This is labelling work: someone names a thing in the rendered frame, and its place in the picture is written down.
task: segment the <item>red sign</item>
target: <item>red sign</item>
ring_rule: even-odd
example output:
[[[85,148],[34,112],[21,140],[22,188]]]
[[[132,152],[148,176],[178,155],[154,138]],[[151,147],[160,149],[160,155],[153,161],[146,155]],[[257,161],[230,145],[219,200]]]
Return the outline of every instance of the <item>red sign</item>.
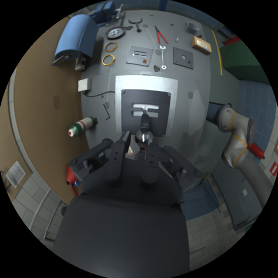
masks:
[[[276,162],[273,163],[273,165],[269,171],[271,172],[272,176],[275,177],[275,175],[277,174],[277,171],[278,171],[278,165]]]

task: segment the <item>y-shaped metal tool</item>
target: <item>y-shaped metal tool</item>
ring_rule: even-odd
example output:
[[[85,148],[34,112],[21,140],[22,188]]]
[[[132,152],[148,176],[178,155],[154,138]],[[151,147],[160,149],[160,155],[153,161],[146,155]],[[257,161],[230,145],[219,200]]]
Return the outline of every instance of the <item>y-shaped metal tool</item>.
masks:
[[[166,70],[166,66],[165,66],[165,49],[166,49],[166,46],[160,46],[160,49],[162,50],[162,69],[163,70]]]
[[[129,23],[136,24],[137,32],[141,32],[141,31],[142,31],[141,29],[139,29],[139,25],[138,25],[138,23],[141,23],[141,22],[143,21],[142,18],[140,18],[140,19],[141,19],[141,20],[138,21],[138,22],[132,22],[130,19],[128,20]]]

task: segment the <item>bottle cap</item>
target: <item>bottle cap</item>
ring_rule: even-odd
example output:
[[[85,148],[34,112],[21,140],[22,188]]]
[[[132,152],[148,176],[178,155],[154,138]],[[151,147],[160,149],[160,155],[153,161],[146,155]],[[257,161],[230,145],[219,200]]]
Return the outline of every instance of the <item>bottle cap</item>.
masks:
[[[75,136],[76,131],[75,131],[73,128],[71,128],[71,129],[68,131],[68,134],[69,134],[70,137],[73,137],[73,136]]]

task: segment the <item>gray robotic arm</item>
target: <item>gray robotic arm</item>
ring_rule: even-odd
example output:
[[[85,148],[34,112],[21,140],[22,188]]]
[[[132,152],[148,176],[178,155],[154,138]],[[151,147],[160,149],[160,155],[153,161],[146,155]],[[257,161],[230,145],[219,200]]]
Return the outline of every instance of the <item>gray robotic arm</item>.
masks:
[[[273,188],[270,180],[248,155],[247,146],[256,135],[256,123],[232,109],[232,105],[210,102],[206,120],[218,126],[223,133],[231,132],[231,137],[221,155],[230,169],[239,169],[254,190],[260,205],[264,208]]]

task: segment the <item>gray table surface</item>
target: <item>gray table surface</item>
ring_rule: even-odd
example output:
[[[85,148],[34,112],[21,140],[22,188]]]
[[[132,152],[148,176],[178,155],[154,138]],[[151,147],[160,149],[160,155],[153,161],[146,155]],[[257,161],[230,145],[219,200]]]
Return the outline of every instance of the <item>gray table surface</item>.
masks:
[[[142,23],[139,23],[142,31],[137,32],[136,25],[129,23],[128,19],[137,22],[140,18],[143,19]],[[185,23],[188,22],[196,24],[199,31],[195,34],[188,33],[185,30]],[[120,25],[125,28],[133,28],[126,29],[125,33],[118,38],[108,39],[106,37],[107,30]],[[155,25],[168,43],[161,36],[160,44],[158,43]],[[179,41],[175,42],[178,33],[180,33]],[[176,92],[171,96],[172,110],[170,109],[169,112],[172,113],[172,126],[169,128],[168,123],[166,136],[156,137],[156,142],[162,148],[166,145],[172,146],[189,161],[193,158],[206,121],[211,87],[210,56],[192,48],[191,45],[193,36],[199,35],[202,35],[201,39],[206,41],[202,25],[199,22],[174,13],[155,10],[124,11],[120,19],[116,19],[114,16],[109,25],[99,28],[92,58],[87,56],[85,69],[81,76],[82,79],[91,79],[91,90],[87,91],[88,96],[99,95],[107,91],[115,93],[109,92],[103,97],[81,95],[83,119],[92,116],[98,120],[98,125],[94,129],[89,128],[85,132],[90,149],[100,144],[104,138],[110,138],[116,142],[121,137],[122,131],[119,128],[121,127],[119,122],[121,121],[121,110],[117,107],[119,104],[117,99],[121,100],[120,91],[147,90],[146,84],[155,80],[159,86],[153,85],[153,87],[157,91],[164,92],[168,92],[167,88],[170,88],[171,84],[177,83]],[[105,46],[111,42],[117,43],[117,49],[113,52],[106,52]],[[126,63],[132,46],[153,49],[149,66]],[[165,64],[167,68],[165,70],[162,69],[160,46],[166,46]],[[114,47],[115,44],[110,44],[107,49],[111,50]],[[173,47],[193,53],[193,69],[174,64]],[[110,66],[103,65],[102,60],[105,55],[113,55],[115,62]],[[110,56],[104,62],[108,64],[111,61],[112,57]],[[139,151],[134,135],[131,136],[130,147],[134,154]],[[126,157],[134,159],[134,154]]]

